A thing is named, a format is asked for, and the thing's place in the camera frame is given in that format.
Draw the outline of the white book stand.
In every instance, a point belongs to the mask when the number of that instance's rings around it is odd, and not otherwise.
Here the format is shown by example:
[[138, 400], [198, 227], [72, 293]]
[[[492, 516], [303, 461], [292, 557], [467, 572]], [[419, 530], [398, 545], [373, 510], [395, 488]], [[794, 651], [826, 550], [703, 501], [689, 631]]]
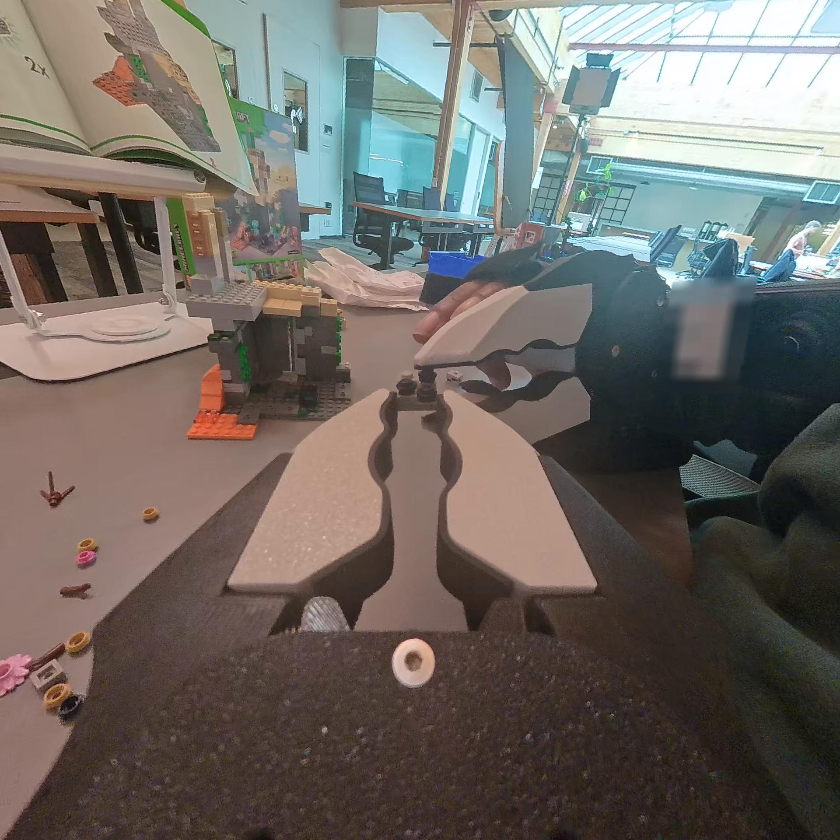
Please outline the white book stand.
[[[2, 183], [14, 197], [46, 197], [45, 188], [86, 194], [152, 199], [160, 239], [170, 233], [165, 201], [205, 186], [199, 171], [158, 164], [2, 144]], [[201, 319], [192, 319], [175, 298], [172, 257], [162, 257], [158, 302], [84, 311], [48, 319], [25, 299], [18, 274], [1, 240], [3, 278], [18, 323], [2, 327], [2, 363], [38, 382], [69, 382], [190, 350], [205, 343]]]

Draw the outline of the grey desk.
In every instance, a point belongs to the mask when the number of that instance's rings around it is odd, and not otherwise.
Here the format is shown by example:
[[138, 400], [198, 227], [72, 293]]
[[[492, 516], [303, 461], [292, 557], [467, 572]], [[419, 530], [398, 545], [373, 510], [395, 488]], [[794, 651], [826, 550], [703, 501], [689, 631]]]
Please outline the grey desk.
[[[412, 367], [419, 311], [343, 308], [343, 358], [359, 400], [393, 387]], [[170, 553], [248, 484], [290, 452], [316, 423], [260, 422], [251, 442], [201, 442], [186, 433], [206, 348], [65, 384], [6, 376], [2, 368], [2, 658], [41, 655], [72, 633], [92, 629]], [[395, 528], [394, 569], [366, 601], [362, 631], [458, 631], [463, 608], [438, 580], [433, 560], [439, 443], [418, 414], [401, 415], [387, 480]], [[58, 489], [75, 490], [55, 510], [39, 492], [52, 470]], [[595, 499], [675, 579], [691, 580], [691, 551], [677, 469], [580, 475]], [[157, 521], [142, 510], [158, 508]], [[79, 541], [102, 557], [85, 575]], [[89, 581], [86, 599], [62, 598]], [[2, 838], [37, 792], [70, 735], [42, 710], [30, 686], [2, 698]]]

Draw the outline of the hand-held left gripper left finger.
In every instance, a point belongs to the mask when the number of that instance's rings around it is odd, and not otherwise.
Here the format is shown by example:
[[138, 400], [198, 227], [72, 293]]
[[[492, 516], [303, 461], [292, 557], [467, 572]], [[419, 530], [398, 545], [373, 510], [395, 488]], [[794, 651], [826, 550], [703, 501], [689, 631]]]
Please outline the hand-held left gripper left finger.
[[390, 519], [375, 452], [388, 443], [385, 388], [321, 423], [295, 448], [227, 587], [302, 594], [385, 534]]

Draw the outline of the brick cave model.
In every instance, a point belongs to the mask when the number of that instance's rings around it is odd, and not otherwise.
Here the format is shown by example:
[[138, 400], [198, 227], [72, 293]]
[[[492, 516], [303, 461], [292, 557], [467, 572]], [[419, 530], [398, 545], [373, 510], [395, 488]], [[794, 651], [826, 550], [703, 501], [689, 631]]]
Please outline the brick cave model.
[[260, 420], [322, 421], [350, 404], [338, 302], [307, 284], [304, 269], [301, 284], [252, 280], [213, 295], [186, 291], [187, 314], [211, 325], [206, 342], [216, 358], [189, 439], [251, 440]]

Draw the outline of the wooden conference table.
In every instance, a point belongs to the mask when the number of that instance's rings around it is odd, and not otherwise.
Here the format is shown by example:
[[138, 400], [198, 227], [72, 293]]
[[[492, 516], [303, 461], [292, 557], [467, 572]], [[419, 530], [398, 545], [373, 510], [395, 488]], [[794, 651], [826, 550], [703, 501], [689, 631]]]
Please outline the wooden conference table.
[[462, 228], [472, 227], [472, 232], [467, 235], [477, 237], [474, 246], [470, 251], [471, 255], [477, 252], [480, 237], [492, 233], [494, 226], [490, 217], [470, 215], [468, 213], [433, 211], [422, 208], [410, 208], [389, 204], [378, 204], [354, 201], [351, 205], [355, 210], [365, 214], [367, 222], [371, 222], [374, 228], [379, 230], [378, 248], [372, 248], [371, 252], [379, 256], [379, 261], [372, 265], [376, 270], [386, 270], [390, 266], [393, 240], [396, 236], [398, 223], [418, 222], [423, 226], [431, 225], [433, 235], [446, 235], [448, 228], [455, 228], [455, 233], [462, 234]]

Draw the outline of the person's right hand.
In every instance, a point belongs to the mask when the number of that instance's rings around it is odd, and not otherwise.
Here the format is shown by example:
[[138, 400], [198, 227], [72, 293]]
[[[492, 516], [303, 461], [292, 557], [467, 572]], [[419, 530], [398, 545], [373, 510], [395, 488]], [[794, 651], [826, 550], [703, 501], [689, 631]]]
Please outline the person's right hand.
[[[442, 327], [460, 313], [473, 308], [490, 296], [503, 291], [507, 284], [497, 280], [471, 280], [456, 288], [437, 303], [416, 325], [413, 338], [419, 344], [425, 344]], [[511, 384], [511, 372], [502, 358], [492, 358], [476, 363], [487, 381], [500, 391], [505, 391]]]

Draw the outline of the green potted plant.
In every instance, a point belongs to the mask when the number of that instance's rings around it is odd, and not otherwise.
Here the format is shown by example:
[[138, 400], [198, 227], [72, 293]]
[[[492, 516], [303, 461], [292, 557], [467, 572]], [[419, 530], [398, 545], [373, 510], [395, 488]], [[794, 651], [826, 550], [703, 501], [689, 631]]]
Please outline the green potted plant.
[[600, 219], [607, 199], [617, 195], [613, 187], [613, 160], [607, 159], [596, 171], [586, 174], [594, 175], [594, 179], [582, 183], [574, 196], [574, 205], [576, 212], [590, 218], [590, 225], [593, 227]]

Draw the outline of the blue plastic bin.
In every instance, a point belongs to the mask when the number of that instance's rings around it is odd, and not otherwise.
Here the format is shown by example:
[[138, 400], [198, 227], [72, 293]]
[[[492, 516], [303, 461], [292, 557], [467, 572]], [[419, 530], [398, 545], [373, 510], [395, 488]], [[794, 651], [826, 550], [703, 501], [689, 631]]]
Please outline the blue plastic bin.
[[470, 256], [460, 251], [431, 251], [427, 273], [441, 277], [465, 279], [468, 273], [486, 260], [483, 255]]

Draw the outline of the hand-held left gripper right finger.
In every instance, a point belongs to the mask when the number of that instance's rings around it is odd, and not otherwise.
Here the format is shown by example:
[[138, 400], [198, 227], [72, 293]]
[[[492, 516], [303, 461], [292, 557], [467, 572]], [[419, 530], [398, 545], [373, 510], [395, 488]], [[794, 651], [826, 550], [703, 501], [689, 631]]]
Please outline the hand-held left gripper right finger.
[[461, 394], [440, 402], [444, 544], [516, 593], [594, 594], [595, 574], [537, 451]]

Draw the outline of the small grey brick assembly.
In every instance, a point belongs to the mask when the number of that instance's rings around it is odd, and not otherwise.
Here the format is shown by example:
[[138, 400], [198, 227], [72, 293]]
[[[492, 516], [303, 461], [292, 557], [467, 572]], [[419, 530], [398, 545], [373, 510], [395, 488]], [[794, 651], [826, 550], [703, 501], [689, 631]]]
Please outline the small grey brick assembly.
[[432, 367], [403, 372], [395, 385], [398, 413], [431, 413], [439, 408], [437, 372]]

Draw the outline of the grey mesh chair seat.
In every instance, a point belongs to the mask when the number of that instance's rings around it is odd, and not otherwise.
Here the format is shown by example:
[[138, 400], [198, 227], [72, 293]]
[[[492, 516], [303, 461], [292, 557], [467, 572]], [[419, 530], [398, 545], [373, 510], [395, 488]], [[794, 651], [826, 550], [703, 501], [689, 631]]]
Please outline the grey mesh chair seat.
[[698, 455], [679, 468], [679, 479], [686, 501], [749, 495], [760, 490], [759, 483]]

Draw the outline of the dark green sweatshirt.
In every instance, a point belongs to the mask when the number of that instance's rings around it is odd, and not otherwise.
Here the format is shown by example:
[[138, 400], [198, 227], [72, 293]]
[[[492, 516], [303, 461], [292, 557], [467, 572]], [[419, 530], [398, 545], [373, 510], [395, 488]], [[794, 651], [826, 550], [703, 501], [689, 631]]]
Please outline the dark green sweatshirt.
[[839, 832], [839, 405], [758, 490], [686, 503], [694, 593], [728, 642], [735, 708], [797, 822]]

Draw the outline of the studio light panel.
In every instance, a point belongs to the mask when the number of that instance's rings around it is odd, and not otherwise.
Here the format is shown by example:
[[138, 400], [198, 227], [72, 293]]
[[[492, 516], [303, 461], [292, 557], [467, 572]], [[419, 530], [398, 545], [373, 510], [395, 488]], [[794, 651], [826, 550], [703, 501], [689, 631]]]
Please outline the studio light panel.
[[612, 68], [614, 54], [605, 51], [589, 51], [583, 67], [573, 66], [563, 93], [562, 104], [569, 107], [575, 117], [574, 140], [570, 159], [566, 166], [563, 190], [556, 210], [555, 220], [562, 223], [572, 203], [572, 193], [581, 157], [588, 147], [590, 118], [606, 109], [612, 103], [614, 91], [621, 75]]

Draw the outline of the red cardboard box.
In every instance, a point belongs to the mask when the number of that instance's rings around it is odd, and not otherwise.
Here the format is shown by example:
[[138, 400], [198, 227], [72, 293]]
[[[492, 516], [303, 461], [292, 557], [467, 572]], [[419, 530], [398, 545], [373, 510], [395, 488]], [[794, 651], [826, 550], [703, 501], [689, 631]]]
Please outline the red cardboard box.
[[516, 250], [538, 247], [538, 254], [553, 258], [555, 251], [562, 251], [568, 230], [564, 225], [523, 222], [513, 235]]

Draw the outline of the green toy set box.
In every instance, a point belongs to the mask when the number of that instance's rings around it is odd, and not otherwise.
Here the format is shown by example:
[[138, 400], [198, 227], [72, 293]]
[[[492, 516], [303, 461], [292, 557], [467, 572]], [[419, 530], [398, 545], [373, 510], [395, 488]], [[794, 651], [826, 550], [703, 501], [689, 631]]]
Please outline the green toy set box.
[[167, 200], [178, 268], [190, 291], [213, 295], [252, 280], [303, 282], [296, 127], [282, 114], [228, 98], [255, 194], [237, 189]]

